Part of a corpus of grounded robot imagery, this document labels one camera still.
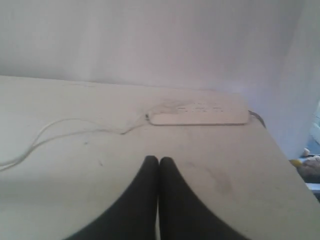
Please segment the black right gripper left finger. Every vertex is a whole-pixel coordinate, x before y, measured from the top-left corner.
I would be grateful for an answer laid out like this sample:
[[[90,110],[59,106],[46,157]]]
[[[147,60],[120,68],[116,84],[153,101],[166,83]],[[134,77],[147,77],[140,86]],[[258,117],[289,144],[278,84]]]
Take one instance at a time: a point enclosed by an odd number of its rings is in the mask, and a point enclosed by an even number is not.
[[[102,215],[69,240],[155,240],[159,160],[146,156],[136,176]]]

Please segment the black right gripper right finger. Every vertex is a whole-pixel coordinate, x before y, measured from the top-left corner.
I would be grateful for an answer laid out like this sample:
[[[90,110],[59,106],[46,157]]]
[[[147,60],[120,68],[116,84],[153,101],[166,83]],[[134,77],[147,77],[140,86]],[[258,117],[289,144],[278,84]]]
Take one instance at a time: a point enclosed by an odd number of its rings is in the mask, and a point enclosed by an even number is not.
[[[158,211],[162,240],[247,239],[203,204],[170,157],[159,163]]]

